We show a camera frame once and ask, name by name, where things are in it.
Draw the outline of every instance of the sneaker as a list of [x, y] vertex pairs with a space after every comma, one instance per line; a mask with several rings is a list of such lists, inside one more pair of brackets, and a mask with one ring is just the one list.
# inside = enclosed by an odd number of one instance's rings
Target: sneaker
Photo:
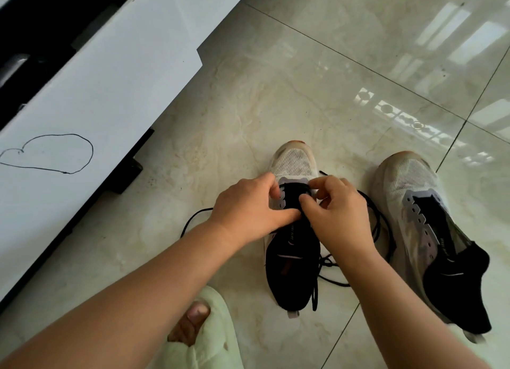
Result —
[[437, 174], [413, 152], [393, 154], [377, 169], [371, 197], [396, 242], [392, 267], [446, 323], [468, 336], [491, 329], [481, 297], [489, 256], [450, 217]]
[[[280, 199], [271, 208], [301, 210], [299, 196], [312, 195], [309, 180], [318, 176], [312, 150], [302, 141], [290, 141], [274, 154], [269, 170], [280, 186]], [[320, 243], [301, 210], [301, 219], [264, 238], [267, 282], [278, 305], [289, 317], [306, 307], [317, 285]]]

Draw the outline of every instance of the drawn heart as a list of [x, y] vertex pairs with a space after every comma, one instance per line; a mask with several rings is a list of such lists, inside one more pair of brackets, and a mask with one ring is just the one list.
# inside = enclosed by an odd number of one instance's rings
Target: drawn heart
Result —
[[94, 155], [92, 143], [78, 134], [47, 134], [27, 141], [20, 149], [0, 153], [0, 164], [74, 174], [85, 168]]

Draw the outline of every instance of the slipper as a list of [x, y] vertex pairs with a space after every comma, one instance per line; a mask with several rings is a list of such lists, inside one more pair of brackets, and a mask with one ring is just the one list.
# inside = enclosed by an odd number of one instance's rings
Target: slipper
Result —
[[164, 348], [165, 367], [178, 369], [244, 369], [236, 332], [225, 301], [206, 286], [196, 300], [204, 301], [211, 313], [203, 323], [193, 346], [168, 342]]

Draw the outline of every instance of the left hand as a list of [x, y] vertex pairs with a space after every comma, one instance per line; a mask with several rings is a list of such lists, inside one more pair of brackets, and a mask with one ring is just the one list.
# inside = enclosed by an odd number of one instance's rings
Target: left hand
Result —
[[207, 221], [220, 224], [228, 232], [230, 241], [243, 247], [300, 218], [298, 209], [271, 209], [270, 196], [280, 198], [273, 173], [267, 172], [252, 180], [242, 179], [220, 193]]

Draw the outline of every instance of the black marker line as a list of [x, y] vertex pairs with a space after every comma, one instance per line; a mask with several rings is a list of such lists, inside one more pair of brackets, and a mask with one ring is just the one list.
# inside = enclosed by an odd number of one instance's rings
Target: black marker line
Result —
[[59, 173], [62, 173], [62, 174], [75, 174], [75, 173], [81, 172], [81, 171], [85, 168], [85, 166], [87, 166], [88, 164], [90, 164], [90, 161], [92, 161], [92, 158], [93, 158], [93, 156], [94, 156], [94, 146], [93, 146], [93, 144], [92, 144], [92, 142], [91, 142], [91, 141], [89, 141], [88, 139], [86, 139], [86, 138], [82, 137], [82, 136], [81, 136], [81, 135], [79, 135], [79, 134], [73, 134], [73, 133], [71, 133], [71, 134], [44, 134], [44, 135], [39, 135], [39, 136], [34, 137], [34, 138], [32, 138], [32, 139], [29, 139], [27, 142], [25, 142], [25, 143], [24, 143], [24, 145], [22, 146], [22, 148], [13, 147], [13, 148], [11, 148], [11, 149], [5, 149], [5, 150], [4, 150], [4, 151], [0, 154], [0, 158], [3, 156], [3, 153], [5, 153], [5, 152], [7, 152], [7, 151], [9, 151], [9, 150], [21, 150], [21, 152], [22, 152], [22, 153], [24, 153], [24, 152], [25, 152], [25, 151], [24, 151], [25, 146], [26, 146], [26, 145], [28, 145], [31, 141], [33, 141], [33, 140], [35, 140], [35, 139], [37, 139], [37, 138], [42, 138], [42, 137], [62, 137], [62, 136], [65, 136], [65, 135], [75, 135], [75, 136], [77, 136], [77, 137], [79, 137], [79, 138], [81, 138], [81, 139], [83, 139], [83, 140], [86, 140], [86, 141], [89, 143], [90, 147], [92, 148], [92, 154], [90, 155], [90, 158], [89, 158], [88, 162], [87, 162], [85, 165], [83, 165], [83, 167], [82, 167], [80, 170], [77, 170], [76, 172], [62, 172], [62, 171], [60, 171], [60, 170], [56, 170], [56, 169], [47, 169], [47, 168], [45, 168], [45, 167], [35, 167], [35, 166], [18, 166], [18, 165], [11, 165], [11, 164], [8, 164], [8, 163], [5, 163], [5, 162], [0, 162], [0, 164], [5, 165], [5, 166], [11, 166], [11, 167], [19, 167], [19, 168], [22, 168], [22, 169], [40, 169], [40, 170], [48, 170], [48, 171], [50, 171], [50, 172], [59, 172]]

